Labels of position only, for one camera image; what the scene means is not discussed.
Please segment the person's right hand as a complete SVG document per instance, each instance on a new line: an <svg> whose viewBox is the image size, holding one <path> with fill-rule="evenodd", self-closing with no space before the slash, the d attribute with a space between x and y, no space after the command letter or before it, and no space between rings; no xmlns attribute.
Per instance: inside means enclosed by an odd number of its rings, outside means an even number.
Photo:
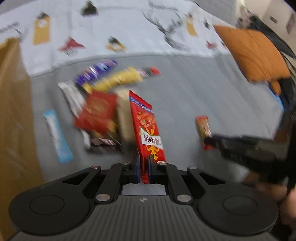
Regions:
<svg viewBox="0 0 296 241"><path fill-rule="evenodd" d="M255 172L250 172L243 183L253 186L256 190L280 202L279 209L282 222L295 230L295 188L288 192L286 186L260 182L259 175Z"/></svg>

